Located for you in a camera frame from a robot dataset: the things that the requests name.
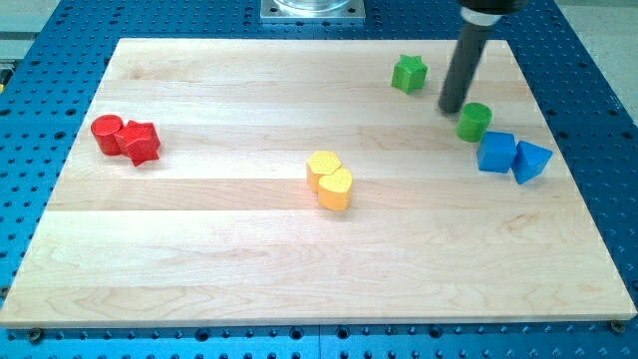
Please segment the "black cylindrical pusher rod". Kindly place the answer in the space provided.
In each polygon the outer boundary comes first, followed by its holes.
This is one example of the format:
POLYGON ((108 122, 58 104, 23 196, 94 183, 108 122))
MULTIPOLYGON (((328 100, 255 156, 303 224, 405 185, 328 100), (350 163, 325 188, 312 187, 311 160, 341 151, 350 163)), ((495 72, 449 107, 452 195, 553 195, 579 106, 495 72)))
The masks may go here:
POLYGON ((466 99, 487 38, 501 18, 471 8, 462 8, 465 24, 457 41, 440 93, 439 108, 447 114, 457 113, 466 99))

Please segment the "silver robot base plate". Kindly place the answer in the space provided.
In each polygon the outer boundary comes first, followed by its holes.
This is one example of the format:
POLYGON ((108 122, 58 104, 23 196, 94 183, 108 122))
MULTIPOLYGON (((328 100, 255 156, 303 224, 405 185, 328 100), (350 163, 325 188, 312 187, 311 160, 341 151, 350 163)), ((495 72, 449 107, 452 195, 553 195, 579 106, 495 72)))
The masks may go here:
POLYGON ((364 0, 262 0, 260 18, 265 20, 362 20, 364 0))

